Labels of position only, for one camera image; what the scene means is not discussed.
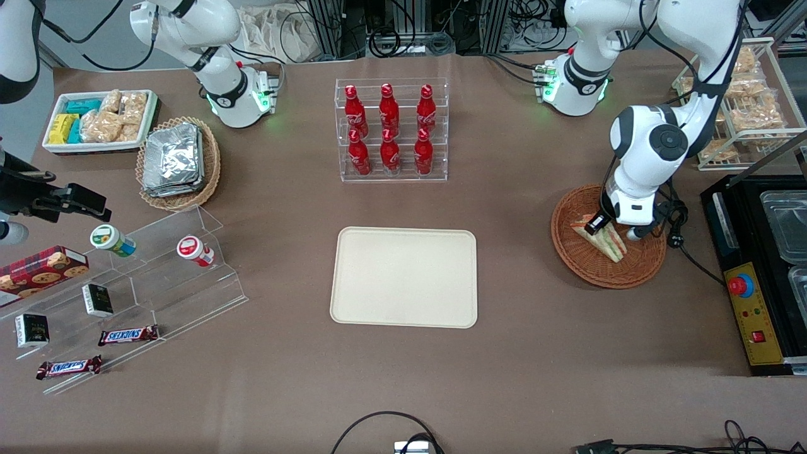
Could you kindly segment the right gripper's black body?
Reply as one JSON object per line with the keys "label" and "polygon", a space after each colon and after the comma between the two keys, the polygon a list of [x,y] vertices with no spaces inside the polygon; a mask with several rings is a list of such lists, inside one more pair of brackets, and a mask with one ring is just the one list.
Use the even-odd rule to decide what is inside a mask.
{"label": "right gripper's black body", "polygon": [[[23,215],[29,218],[59,218],[58,209],[53,209],[51,192],[57,187],[51,183],[57,176],[41,172],[29,163],[9,152],[1,151],[1,210],[10,216]],[[46,207],[37,207],[43,198]]]}

